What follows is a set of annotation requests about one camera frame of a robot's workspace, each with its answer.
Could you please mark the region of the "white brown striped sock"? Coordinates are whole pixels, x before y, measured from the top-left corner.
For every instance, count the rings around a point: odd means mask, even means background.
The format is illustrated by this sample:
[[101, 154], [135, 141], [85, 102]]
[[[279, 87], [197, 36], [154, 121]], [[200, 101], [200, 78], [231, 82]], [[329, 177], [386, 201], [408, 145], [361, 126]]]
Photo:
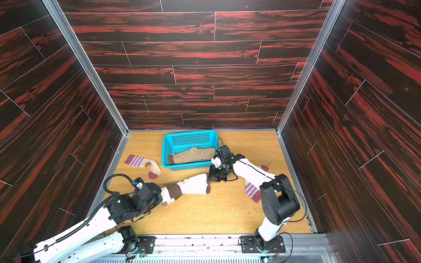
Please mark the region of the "white brown striped sock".
[[182, 195], [207, 195], [209, 193], [210, 186], [207, 181], [207, 174], [195, 175], [161, 188], [162, 205], [167, 206]]

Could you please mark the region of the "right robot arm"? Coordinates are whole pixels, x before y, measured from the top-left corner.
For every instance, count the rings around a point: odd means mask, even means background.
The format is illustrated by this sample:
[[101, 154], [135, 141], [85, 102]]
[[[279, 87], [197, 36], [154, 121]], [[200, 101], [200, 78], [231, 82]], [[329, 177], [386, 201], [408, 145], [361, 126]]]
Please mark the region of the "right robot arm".
[[227, 182], [228, 175], [242, 177], [260, 192], [265, 219], [255, 232], [255, 245], [267, 251], [275, 243], [280, 228], [300, 209], [299, 200], [286, 175], [274, 175], [252, 164], [241, 154], [234, 155], [224, 145], [211, 160], [208, 181]]

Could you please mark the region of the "tan ribbed sock front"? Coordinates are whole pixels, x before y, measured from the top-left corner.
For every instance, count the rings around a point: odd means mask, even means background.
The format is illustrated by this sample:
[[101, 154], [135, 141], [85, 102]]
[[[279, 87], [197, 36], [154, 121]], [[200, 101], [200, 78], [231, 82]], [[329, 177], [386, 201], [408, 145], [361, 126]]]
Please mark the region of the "tan ribbed sock front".
[[171, 165], [187, 164], [194, 162], [210, 161], [216, 154], [215, 148], [199, 149], [192, 147], [181, 153], [171, 153], [169, 155], [169, 163]]

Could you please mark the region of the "purple striped sock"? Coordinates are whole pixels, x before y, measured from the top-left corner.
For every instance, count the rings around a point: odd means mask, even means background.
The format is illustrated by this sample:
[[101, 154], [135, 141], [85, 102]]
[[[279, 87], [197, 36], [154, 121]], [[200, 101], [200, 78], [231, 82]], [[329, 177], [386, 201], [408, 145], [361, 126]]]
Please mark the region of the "purple striped sock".
[[261, 201], [260, 186], [263, 183], [270, 181], [268, 177], [258, 173], [257, 170], [259, 170], [261, 173], [267, 174], [269, 167], [260, 165], [253, 169], [252, 167], [248, 166], [245, 167], [241, 172], [241, 176], [244, 178], [245, 193], [255, 203], [259, 203]]
[[129, 155], [125, 160], [125, 164], [128, 164], [133, 167], [140, 168], [150, 168], [148, 172], [148, 177], [151, 180], [155, 180], [161, 174], [161, 168], [155, 160], [147, 159], [145, 157], [140, 157], [137, 155]]

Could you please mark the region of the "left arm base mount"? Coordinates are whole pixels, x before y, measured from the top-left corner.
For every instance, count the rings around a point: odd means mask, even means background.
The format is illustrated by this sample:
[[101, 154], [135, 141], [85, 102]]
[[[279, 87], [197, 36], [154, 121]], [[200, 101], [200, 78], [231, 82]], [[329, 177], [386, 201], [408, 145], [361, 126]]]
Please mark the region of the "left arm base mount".
[[139, 236], [131, 226], [124, 226], [118, 230], [123, 237], [123, 248], [119, 254], [133, 254], [144, 256], [152, 254], [155, 247], [155, 236]]

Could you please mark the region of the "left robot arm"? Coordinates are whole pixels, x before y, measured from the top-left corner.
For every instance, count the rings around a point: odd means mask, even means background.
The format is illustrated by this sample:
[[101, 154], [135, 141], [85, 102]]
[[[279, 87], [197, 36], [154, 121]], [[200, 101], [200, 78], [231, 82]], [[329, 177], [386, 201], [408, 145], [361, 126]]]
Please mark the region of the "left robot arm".
[[85, 263], [120, 251], [133, 252], [138, 238], [131, 227], [94, 241], [97, 235], [121, 223], [143, 218], [162, 202], [161, 188], [154, 183], [133, 183], [134, 192], [112, 192], [92, 214], [69, 229], [37, 243], [23, 253], [23, 263]]

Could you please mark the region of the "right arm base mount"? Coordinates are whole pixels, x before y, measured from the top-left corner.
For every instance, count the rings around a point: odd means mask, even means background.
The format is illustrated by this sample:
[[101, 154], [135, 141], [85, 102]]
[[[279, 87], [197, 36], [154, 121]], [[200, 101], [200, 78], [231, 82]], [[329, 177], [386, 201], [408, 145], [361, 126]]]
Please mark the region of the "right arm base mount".
[[270, 241], [264, 241], [259, 235], [240, 236], [239, 245], [242, 253], [285, 253], [284, 240], [277, 235]]

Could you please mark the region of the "metal front rail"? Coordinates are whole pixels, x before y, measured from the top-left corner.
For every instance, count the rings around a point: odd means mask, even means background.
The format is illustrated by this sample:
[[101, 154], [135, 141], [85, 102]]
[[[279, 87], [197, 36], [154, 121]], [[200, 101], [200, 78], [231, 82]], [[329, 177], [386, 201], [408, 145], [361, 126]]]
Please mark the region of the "metal front rail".
[[337, 263], [325, 234], [280, 235], [284, 244], [270, 253], [243, 253], [240, 234], [156, 235], [153, 251], [144, 257], [111, 254], [98, 263]]

